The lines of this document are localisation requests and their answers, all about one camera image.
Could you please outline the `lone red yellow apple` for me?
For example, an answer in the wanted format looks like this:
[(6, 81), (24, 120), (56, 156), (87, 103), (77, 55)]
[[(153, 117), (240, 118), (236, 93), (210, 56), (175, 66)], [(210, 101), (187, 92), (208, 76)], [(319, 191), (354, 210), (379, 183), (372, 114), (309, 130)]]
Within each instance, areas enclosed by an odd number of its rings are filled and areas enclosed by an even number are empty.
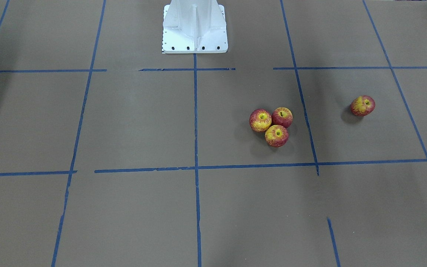
[(375, 101), (370, 96), (359, 96), (350, 104), (350, 111), (355, 116), (369, 115), (375, 109)]

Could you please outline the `red yellow apple front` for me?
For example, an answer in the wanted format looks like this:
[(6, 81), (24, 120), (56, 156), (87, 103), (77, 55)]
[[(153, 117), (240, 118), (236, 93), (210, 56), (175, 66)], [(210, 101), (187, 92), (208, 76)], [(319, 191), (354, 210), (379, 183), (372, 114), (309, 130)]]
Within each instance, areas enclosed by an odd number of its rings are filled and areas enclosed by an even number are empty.
[(282, 125), (272, 125), (266, 130), (264, 137), (269, 146), (278, 148), (287, 143), (289, 133)]

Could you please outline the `red yellow apple back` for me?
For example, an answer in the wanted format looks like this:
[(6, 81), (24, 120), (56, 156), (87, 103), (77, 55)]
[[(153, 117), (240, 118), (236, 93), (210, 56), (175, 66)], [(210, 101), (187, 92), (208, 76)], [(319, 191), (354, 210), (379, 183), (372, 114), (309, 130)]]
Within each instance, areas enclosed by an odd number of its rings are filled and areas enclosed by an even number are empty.
[(272, 125), (281, 125), (285, 128), (289, 128), (293, 122), (294, 115), (290, 109), (279, 107), (272, 112), (271, 118)]

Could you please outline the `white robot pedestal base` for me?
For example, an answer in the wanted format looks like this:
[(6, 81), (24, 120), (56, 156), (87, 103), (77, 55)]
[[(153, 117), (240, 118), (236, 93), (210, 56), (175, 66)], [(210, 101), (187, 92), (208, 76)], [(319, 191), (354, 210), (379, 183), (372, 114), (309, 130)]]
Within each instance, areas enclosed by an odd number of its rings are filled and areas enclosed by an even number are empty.
[(225, 8), (217, 0), (172, 0), (164, 6), (162, 52), (226, 53)]

